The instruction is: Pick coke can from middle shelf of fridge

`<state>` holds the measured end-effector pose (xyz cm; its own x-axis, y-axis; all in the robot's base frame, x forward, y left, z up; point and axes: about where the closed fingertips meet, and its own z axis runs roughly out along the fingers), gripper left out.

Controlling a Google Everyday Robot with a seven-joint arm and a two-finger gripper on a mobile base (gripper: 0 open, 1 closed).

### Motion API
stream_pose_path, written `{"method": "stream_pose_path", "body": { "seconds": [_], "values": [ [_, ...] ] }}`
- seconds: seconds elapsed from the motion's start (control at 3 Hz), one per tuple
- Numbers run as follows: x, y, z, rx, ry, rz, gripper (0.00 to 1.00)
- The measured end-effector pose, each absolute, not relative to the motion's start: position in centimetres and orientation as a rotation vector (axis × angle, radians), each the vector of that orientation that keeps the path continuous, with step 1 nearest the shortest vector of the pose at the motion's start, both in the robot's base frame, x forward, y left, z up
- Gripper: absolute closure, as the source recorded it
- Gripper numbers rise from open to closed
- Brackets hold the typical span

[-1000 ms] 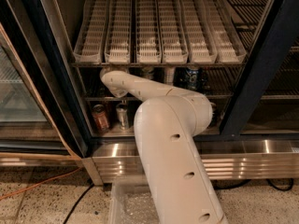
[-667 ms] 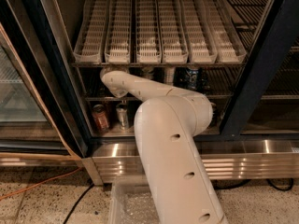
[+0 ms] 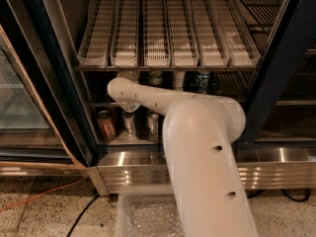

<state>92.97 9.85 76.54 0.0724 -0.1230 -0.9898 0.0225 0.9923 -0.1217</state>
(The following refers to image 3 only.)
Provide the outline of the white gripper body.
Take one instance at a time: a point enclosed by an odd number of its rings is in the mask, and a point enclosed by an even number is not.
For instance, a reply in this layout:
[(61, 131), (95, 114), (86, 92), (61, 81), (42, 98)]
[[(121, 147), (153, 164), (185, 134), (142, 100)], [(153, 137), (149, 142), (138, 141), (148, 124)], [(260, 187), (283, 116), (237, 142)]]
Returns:
[(118, 77), (122, 77), (122, 78), (126, 78), (128, 80), (131, 80), (135, 83), (138, 83), (138, 79), (140, 76), (140, 72), (139, 71), (119, 71), (118, 72)]

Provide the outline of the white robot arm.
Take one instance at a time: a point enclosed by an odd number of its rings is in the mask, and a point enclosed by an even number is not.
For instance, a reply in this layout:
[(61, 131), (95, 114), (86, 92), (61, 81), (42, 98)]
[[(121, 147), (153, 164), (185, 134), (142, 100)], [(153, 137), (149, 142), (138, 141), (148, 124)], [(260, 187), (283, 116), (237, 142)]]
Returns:
[(233, 99), (137, 84), (118, 77), (108, 93), (125, 111), (164, 117), (163, 148), (185, 237), (259, 237), (231, 143), (246, 125)]

